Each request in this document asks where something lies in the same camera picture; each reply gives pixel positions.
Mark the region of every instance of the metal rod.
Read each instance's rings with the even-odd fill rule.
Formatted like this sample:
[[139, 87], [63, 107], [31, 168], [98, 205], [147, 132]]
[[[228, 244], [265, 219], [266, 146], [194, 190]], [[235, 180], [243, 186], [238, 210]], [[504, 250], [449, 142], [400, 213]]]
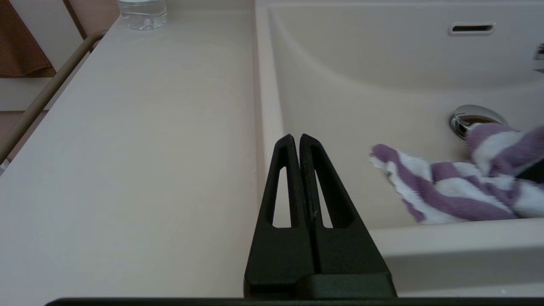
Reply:
[[34, 101], [32, 101], [21, 116], [21, 119], [17, 125], [8, 135], [4, 137], [0, 143], [0, 163], [8, 158], [8, 155], [11, 153], [13, 148], [17, 145], [19, 140], [23, 138], [23, 135], [28, 131], [32, 123], [34, 123], [38, 115], [44, 110], [49, 101], [51, 101], [59, 88], [64, 84], [66, 79], [68, 79], [79, 62], [81, 62], [92, 46], [104, 37], [106, 32], [107, 30], [93, 33], [83, 40], [77, 50], [70, 56], [59, 71], [57, 71], [51, 81], [45, 85]]

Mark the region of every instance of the vanity countertop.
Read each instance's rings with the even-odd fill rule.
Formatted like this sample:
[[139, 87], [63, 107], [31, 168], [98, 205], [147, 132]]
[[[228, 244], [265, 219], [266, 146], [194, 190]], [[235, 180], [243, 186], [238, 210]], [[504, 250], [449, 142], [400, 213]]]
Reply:
[[0, 304], [241, 297], [254, 117], [249, 9], [117, 20], [0, 176]]

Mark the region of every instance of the chrome drain stopper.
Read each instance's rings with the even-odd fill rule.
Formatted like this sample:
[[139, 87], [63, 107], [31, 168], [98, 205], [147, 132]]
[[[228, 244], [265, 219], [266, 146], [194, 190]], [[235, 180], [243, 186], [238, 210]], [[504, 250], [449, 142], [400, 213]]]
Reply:
[[458, 107], [449, 120], [449, 126], [462, 139], [466, 139], [472, 125], [476, 123], [499, 123], [508, 125], [506, 119], [489, 108], [466, 104]]

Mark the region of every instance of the sink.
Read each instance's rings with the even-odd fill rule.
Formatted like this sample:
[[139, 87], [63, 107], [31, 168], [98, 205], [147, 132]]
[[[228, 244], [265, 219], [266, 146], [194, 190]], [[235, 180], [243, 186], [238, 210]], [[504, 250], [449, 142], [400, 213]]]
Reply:
[[[467, 158], [449, 128], [476, 104], [543, 123], [544, 2], [257, 0], [257, 180], [274, 143], [317, 138], [401, 296], [542, 296], [544, 219], [418, 225], [368, 163], [384, 143], [431, 162]], [[454, 24], [491, 25], [452, 35]], [[274, 222], [288, 227], [285, 180]]]

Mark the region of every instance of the purple and white towel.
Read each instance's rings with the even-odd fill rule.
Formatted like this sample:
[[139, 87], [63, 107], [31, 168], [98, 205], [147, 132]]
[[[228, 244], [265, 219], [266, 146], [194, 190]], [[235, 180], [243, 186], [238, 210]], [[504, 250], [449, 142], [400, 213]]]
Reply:
[[383, 144], [370, 161], [422, 224], [544, 217], [544, 185], [516, 178], [544, 158], [544, 126], [480, 124], [466, 143], [471, 162], [429, 163]]

